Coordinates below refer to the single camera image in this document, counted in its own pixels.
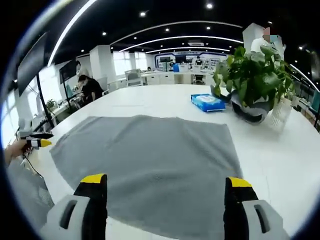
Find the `person's left hand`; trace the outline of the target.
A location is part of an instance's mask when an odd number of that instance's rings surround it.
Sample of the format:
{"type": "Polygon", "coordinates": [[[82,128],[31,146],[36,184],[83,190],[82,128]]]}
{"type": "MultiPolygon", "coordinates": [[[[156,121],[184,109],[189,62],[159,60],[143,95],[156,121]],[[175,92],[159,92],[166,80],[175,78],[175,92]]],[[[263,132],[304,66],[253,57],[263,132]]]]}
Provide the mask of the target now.
{"type": "Polygon", "coordinates": [[[10,164],[10,162],[17,158],[18,156],[23,154],[23,148],[27,144],[27,141],[25,139],[16,140],[11,145],[7,146],[4,149],[4,160],[7,165],[10,164]]]}

